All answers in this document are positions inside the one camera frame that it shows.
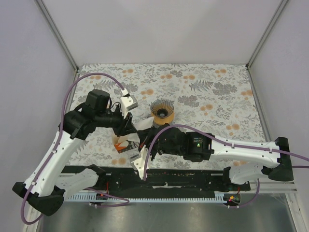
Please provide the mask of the clear glass coffee server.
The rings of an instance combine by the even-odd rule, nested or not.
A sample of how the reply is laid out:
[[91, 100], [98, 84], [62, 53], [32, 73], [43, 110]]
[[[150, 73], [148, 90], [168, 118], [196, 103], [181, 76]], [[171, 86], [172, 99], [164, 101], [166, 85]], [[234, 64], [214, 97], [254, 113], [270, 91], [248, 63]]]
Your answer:
[[153, 114], [150, 115], [150, 117], [154, 117], [153, 126], [155, 128], [158, 128], [166, 123], [170, 124], [174, 119], [174, 114], [171, 114], [170, 116], [166, 118], [160, 118], [159, 116], [155, 116]]

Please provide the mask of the cream paper coffee filter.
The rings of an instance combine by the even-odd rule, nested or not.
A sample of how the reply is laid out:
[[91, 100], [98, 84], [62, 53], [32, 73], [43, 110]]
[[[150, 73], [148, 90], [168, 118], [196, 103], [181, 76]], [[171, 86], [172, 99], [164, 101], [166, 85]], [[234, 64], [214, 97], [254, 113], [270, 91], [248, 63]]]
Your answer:
[[154, 117], [153, 116], [149, 117], [147, 119], [144, 119], [144, 120], [138, 122], [135, 125], [135, 128], [137, 129], [137, 131], [143, 131], [143, 130], [149, 129], [149, 128], [152, 127], [153, 121], [154, 121]]

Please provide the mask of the clear ribbed glass dripper cone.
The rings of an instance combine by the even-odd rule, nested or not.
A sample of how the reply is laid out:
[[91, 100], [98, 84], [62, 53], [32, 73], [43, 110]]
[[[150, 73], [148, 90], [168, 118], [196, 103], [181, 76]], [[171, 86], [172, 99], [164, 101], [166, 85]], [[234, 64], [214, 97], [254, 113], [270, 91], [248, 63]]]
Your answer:
[[151, 114], [160, 118], [166, 118], [174, 114], [173, 102], [168, 99], [157, 99], [151, 104]]

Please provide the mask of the orange black coffee filter box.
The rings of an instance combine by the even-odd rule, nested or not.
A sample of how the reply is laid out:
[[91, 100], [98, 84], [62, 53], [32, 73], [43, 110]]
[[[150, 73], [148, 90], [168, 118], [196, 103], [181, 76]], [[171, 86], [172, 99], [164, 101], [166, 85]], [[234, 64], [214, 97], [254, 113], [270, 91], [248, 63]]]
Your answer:
[[136, 133], [120, 137], [113, 134], [112, 143], [116, 151], [120, 154], [138, 148], [140, 145], [140, 139]]

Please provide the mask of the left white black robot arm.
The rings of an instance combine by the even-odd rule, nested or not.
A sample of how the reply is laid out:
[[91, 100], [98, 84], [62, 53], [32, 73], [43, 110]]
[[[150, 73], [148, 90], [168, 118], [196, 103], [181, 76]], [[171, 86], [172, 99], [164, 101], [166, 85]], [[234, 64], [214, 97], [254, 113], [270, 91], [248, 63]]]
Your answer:
[[97, 190], [106, 186], [106, 172], [92, 164], [69, 178], [59, 175], [71, 155], [84, 145], [96, 128], [111, 128], [117, 136], [135, 133], [130, 110], [138, 106], [137, 100], [127, 90], [122, 91], [115, 110], [111, 110], [109, 93], [94, 89], [72, 111], [63, 115], [55, 139], [39, 166], [24, 182], [16, 182], [13, 192], [40, 213], [51, 216], [70, 196], [86, 188]]

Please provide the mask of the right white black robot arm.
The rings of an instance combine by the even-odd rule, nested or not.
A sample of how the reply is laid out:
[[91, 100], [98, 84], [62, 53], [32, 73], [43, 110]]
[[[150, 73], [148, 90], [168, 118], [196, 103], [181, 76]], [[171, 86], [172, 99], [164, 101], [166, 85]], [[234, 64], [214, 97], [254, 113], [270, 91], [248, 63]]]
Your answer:
[[226, 190], [261, 177], [279, 182], [294, 179], [289, 143], [285, 137], [278, 137], [273, 142], [251, 143], [215, 136], [187, 125], [168, 123], [159, 128], [140, 130], [138, 137], [140, 153], [130, 163], [142, 180], [147, 178], [146, 171], [157, 154], [181, 156], [191, 162], [245, 161], [241, 166], [224, 168], [221, 184]]

